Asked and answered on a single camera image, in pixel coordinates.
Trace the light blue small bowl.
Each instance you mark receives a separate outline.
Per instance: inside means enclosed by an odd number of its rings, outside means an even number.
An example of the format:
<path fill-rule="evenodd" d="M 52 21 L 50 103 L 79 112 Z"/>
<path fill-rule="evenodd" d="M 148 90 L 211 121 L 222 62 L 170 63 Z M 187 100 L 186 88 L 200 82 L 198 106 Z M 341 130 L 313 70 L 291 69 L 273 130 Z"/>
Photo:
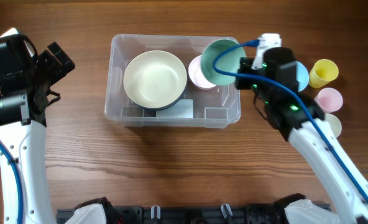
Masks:
<path fill-rule="evenodd" d="M 298 91 L 303 91 L 309 83 L 309 73 L 306 67 L 299 61 L 297 61 L 297 82 Z"/>

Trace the yellow plastic cup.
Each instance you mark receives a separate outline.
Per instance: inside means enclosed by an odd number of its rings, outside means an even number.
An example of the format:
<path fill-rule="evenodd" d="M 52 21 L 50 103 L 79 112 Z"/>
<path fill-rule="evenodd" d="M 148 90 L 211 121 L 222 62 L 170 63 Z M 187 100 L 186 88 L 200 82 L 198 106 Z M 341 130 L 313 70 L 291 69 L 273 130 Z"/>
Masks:
<path fill-rule="evenodd" d="M 321 88 L 329 82 L 335 80 L 339 75 L 338 66 L 331 60 L 318 60 L 309 73 L 309 86 Z"/>

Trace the mint green small bowl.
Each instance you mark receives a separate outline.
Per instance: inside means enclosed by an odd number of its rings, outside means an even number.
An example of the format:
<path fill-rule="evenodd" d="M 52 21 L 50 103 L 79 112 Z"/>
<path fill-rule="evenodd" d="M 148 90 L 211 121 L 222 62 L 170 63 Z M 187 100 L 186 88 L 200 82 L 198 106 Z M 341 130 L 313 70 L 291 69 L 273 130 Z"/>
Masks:
<path fill-rule="evenodd" d="M 224 72 L 237 73 L 241 58 L 246 57 L 245 50 L 235 40 L 218 39 L 210 43 L 201 55 L 201 71 L 207 81 L 214 85 L 230 85 L 235 82 L 236 77 L 224 75 L 214 70 L 214 60 L 227 49 L 235 49 L 221 56 L 216 62 L 216 68 Z"/>

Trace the pink plastic cup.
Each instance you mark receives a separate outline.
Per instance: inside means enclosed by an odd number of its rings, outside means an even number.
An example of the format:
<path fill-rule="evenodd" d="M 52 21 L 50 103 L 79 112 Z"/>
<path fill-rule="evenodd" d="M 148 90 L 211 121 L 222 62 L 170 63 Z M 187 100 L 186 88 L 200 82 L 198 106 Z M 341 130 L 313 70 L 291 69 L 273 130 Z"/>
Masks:
<path fill-rule="evenodd" d="M 320 90 L 315 101 L 325 113 L 334 113 L 343 106 L 343 96 L 334 88 Z"/>

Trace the pale cream plastic cup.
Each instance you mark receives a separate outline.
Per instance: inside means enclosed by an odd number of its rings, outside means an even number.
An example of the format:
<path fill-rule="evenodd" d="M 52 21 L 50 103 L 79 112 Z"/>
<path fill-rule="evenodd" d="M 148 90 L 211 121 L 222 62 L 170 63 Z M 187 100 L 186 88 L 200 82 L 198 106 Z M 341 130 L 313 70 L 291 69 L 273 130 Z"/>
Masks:
<path fill-rule="evenodd" d="M 324 115 L 325 120 L 329 123 L 331 126 L 332 132 L 334 136 L 337 138 L 342 133 L 343 127 L 338 117 L 336 117 L 333 114 L 326 113 Z"/>

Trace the white small bowl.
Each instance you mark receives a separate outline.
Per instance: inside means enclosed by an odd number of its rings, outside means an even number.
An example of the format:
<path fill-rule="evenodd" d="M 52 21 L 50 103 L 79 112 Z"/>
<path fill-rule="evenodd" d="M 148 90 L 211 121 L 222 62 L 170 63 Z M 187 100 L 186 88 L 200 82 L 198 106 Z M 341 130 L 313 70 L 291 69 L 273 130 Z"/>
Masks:
<path fill-rule="evenodd" d="M 202 90 L 210 90 L 216 85 L 209 82 L 201 71 L 201 56 L 195 57 L 188 66 L 188 76 L 192 83 Z"/>

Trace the dark blue bowl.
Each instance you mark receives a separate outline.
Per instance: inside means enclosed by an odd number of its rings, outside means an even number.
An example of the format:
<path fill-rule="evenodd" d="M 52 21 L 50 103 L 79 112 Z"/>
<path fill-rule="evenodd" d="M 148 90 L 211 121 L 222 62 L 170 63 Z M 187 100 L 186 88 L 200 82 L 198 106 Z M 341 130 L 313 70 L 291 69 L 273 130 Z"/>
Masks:
<path fill-rule="evenodd" d="M 186 84 L 186 73 L 172 71 L 137 72 L 124 76 L 127 96 L 135 104 L 152 110 L 164 110 L 174 105 L 182 97 Z"/>

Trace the cream plastic bowl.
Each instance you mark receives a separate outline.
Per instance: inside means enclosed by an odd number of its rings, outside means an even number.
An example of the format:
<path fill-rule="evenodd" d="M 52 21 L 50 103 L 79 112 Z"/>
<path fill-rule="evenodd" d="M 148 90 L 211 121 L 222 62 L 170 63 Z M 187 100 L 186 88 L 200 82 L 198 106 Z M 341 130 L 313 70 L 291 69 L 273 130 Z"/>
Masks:
<path fill-rule="evenodd" d="M 162 110 L 182 97 L 187 80 L 186 68 L 177 56 L 151 50 L 128 64 L 123 87 L 135 104 L 150 110 Z"/>

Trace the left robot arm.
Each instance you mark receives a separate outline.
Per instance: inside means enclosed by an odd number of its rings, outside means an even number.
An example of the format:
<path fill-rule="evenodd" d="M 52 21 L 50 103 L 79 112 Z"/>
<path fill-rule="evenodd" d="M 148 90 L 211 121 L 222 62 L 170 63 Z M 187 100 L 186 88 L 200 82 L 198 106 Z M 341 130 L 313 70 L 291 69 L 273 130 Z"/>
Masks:
<path fill-rule="evenodd" d="M 0 170 L 5 223 L 56 223 L 45 172 L 50 88 L 75 69 L 53 42 L 41 54 L 24 34 L 0 37 Z"/>

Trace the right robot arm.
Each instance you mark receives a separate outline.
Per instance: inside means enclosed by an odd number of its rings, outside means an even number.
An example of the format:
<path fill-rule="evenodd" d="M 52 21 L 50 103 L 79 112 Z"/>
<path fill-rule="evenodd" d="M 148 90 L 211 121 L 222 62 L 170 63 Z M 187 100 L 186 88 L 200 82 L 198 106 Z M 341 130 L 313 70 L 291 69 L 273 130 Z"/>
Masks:
<path fill-rule="evenodd" d="M 252 90 L 262 100 L 260 115 L 307 161 L 333 202 L 330 212 L 302 194 L 274 203 L 281 223 L 368 223 L 368 181 L 346 154 L 325 113 L 307 95 L 298 92 L 297 65 L 288 48 L 257 49 L 246 57 L 243 45 L 236 57 L 235 85 Z"/>

